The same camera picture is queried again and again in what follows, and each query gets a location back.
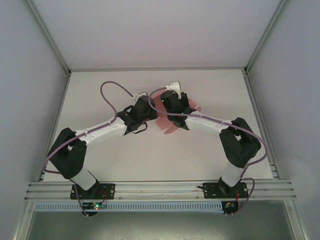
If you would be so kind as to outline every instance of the white wall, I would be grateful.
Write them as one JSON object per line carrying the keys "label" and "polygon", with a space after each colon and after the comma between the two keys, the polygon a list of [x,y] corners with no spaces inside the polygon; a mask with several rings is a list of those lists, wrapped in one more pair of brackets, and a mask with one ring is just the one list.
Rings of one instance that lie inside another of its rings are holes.
{"label": "white wall", "polygon": [[320,1],[292,0],[257,62],[252,81],[284,178],[320,239]]}
{"label": "white wall", "polygon": [[34,0],[68,66],[244,67],[279,0]]}
{"label": "white wall", "polygon": [[0,1],[0,239],[36,180],[64,80],[23,1]]}

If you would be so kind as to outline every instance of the gray wall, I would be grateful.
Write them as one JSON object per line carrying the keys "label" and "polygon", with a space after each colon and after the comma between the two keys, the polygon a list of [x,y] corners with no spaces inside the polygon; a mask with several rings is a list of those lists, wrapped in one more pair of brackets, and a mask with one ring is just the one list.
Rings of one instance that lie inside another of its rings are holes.
{"label": "gray wall", "polygon": [[64,80],[23,1],[0,1],[0,239],[35,180]]}
{"label": "gray wall", "polygon": [[320,1],[292,0],[252,72],[282,177],[320,239]]}

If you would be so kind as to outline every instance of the pink object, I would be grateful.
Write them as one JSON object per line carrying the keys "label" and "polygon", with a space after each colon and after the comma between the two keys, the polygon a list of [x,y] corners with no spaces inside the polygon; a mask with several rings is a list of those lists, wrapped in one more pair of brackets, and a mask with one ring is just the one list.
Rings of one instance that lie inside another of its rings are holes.
{"label": "pink object", "polygon": [[[159,91],[153,98],[155,107],[164,112],[166,112],[166,109],[161,101],[160,95],[165,91],[166,90]],[[188,98],[188,100],[190,108],[196,109],[197,111],[201,112],[201,106],[197,107],[197,103],[191,98]],[[172,134],[174,131],[178,129],[178,127],[176,127],[171,121],[169,121],[166,114],[158,112],[157,115],[158,119],[155,121],[155,123],[161,130],[166,130],[164,134]]]}

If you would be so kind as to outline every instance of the robotic arm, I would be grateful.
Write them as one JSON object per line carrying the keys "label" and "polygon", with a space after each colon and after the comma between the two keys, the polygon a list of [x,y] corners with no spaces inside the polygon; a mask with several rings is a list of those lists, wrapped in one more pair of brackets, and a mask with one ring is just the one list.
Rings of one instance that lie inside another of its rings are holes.
{"label": "robotic arm", "polygon": [[[260,142],[243,131],[215,123],[205,117],[198,117],[204,115],[190,108],[188,96],[180,91],[178,82],[170,84],[167,89],[166,92],[160,95],[166,111],[171,114],[186,115],[168,115],[168,119],[175,126],[185,130],[209,134],[221,140],[229,162],[219,179],[219,189],[223,194],[228,195],[230,189],[240,182],[242,172],[248,161],[260,150]],[[152,99],[150,99],[150,103],[155,107]],[[59,150],[50,161],[65,179],[78,184],[82,190],[88,193],[90,199],[95,199],[96,194],[101,190],[101,186],[98,180],[84,168],[87,150],[110,138],[134,133],[141,125],[145,125],[147,128],[147,121],[157,118],[157,112],[149,105],[149,97],[146,94],[141,95],[134,106],[130,105],[123,111],[118,112],[115,119],[83,130],[63,129],[48,154],[51,154],[66,141],[76,136],[80,137]],[[227,120],[224,122],[252,132],[247,122],[242,118],[238,117],[234,121]]]}

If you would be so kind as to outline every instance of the white plastic bracket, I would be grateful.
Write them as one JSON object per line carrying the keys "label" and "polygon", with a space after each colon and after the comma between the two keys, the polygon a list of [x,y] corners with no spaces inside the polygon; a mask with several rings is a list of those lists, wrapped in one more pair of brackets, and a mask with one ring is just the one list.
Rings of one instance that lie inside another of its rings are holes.
{"label": "white plastic bracket", "polygon": [[171,82],[170,85],[165,87],[167,90],[175,91],[178,94],[178,99],[181,99],[181,88],[179,81]]}
{"label": "white plastic bracket", "polygon": [[143,91],[143,92],[140,92],[138,94],[133,94],[133,99],[135,101],[138,101],[138,99],[141,97],[141,96],[148,96],[148,93],[146,91]]}

